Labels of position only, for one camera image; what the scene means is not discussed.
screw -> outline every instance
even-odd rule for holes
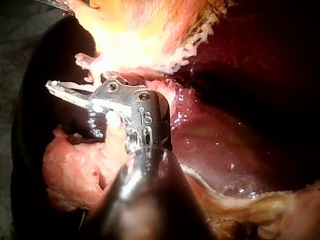
[[[118,84],[116,82],[110,82],[107,86],[106,86],[106,90],[108,93],[112,93],[118,90]]]
[[[147,102],[150,99],[150,93],[147,91],[143,91],[139,94],[139,99],[141,102]]]

dark background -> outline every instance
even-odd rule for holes
[[[0,239],[11,240],[11,123],[35,44],[63,12],[34,0],[0,0]]]

